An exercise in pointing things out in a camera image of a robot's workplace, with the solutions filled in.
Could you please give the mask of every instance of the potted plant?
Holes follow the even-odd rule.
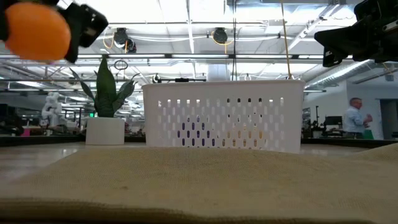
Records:
[[[95,72],[97,94],[94,96],[89,86],[80,80],[72,69],[73,76],[80,81],[83,91],[94,101],[98,113],[97,118],[87,121],[86,144],[88,145],[121,145],[124,144],[124,120],[114,118],[115,112],[122,107],[124,100],[131,96],[137,82],[133,81],[135,75],[126,81],[116,91],[116,84],[105,55],[101,61],[98,72]]]

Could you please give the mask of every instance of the man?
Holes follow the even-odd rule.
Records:
[[[352,98],[349,101],[349,108],[343,118],[343,129],[346,132],[346,138],[363,139],[365,128],[369,127],[369,123],[373,121],[370,114],[366,118],[359,113],[362,107],[362,99]]]

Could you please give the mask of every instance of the white planter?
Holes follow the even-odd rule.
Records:
[[[115,146],[124,144],[124,120],[120,118],[89,118],[87,145]]]

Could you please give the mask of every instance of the orange ball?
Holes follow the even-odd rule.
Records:
[[[27,60],[60,60],[70,44],[66,20],[55,9],[19,2],[6,9],[9,37],[6,47]]]

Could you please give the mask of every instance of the snake plant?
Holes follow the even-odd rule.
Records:
[[[72,69],[73,76],[80,81],[81,88],[88,97],[94,100],[94,107],[99,117],[113,118],[115,112],[122,107],[124,100],[131,96],[134,87],[137,82],[133,81],[135,75],[128,81],[126,81],[116,92],[116,84],[113,74],[108,68],[108,62],[105,55],[102,58],[101,65],[99,66],[98,72],[95,72],[97,76],[96,88],[97,94],[94,96],[89,86],[81,80],[79,75]]]

